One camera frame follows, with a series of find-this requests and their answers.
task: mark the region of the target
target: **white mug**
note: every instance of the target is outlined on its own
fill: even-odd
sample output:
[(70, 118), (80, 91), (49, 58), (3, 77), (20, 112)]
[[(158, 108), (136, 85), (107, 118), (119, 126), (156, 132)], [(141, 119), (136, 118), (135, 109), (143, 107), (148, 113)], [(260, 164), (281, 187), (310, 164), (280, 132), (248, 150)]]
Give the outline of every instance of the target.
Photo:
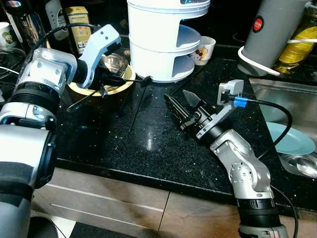
[(16, 47), (14, 31), (7, 22), (0, 22), (0, 47)]
[(202, 36), (198, 49), (190, 54), (195, 65), (207, 64), (208, 60), (211, 58), (215, 44), (215, 39), (208, 36)]

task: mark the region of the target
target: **stainless steel sink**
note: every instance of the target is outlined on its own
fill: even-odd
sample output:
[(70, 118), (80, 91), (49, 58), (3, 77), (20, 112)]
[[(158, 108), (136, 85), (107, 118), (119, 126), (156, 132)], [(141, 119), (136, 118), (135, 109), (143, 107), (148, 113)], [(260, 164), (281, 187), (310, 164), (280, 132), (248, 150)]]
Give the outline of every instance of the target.
[[(317, 148), (317, 87), (250, 78), (258, 100), (282, 105), (292, 114), (292, 127), (308, 135)], [(279, 109), (260, 105), (265, 121), (287, 124), (287, 116)]]

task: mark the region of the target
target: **wooden cabinet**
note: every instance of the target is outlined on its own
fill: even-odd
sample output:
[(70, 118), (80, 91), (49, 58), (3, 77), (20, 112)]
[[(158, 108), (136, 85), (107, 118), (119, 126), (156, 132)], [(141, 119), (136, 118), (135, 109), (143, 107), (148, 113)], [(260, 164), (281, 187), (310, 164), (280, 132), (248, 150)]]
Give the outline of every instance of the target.
[[(235, 238), (235, 206), (56, 168), (33, 209), (139, 238)], [(317, 214), (299, 211), (298, 238), (317, 237)], [(289, 237), (294, 219), (281, 217)]]

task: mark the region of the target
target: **black granite countertop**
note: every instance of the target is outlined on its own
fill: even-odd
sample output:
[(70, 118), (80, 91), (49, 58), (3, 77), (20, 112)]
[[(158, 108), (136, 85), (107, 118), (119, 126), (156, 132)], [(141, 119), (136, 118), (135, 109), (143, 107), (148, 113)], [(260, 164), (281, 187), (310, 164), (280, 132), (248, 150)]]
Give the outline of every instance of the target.
[[(218, 58), (218, 53), (178, 83), (144, 88), (134, 83), (106, 100), (93, 97), (73, 113), (66, 108), (83, 96), (66, 87), (57, 114), (57, 167), (235, 205), (224, 166), (208, 146), (178, 128), (163, 99), (168, 94), (185, 104), (181, 91), (186, 89), (215, 105), (219, 83), (232, 79), (243, 79), (244, 96), (255, 98), (236, 60)], [(225, 123), (250, 143), (256, 156), (272, 143), (258, 105), (237, 108)], [(262, 161), (271, 184), (297, 208), (317, 210), (314, 179), (286, 172), (276, 151)], [(283, 197), (275, 196), (280, 213), (291, 215)]]

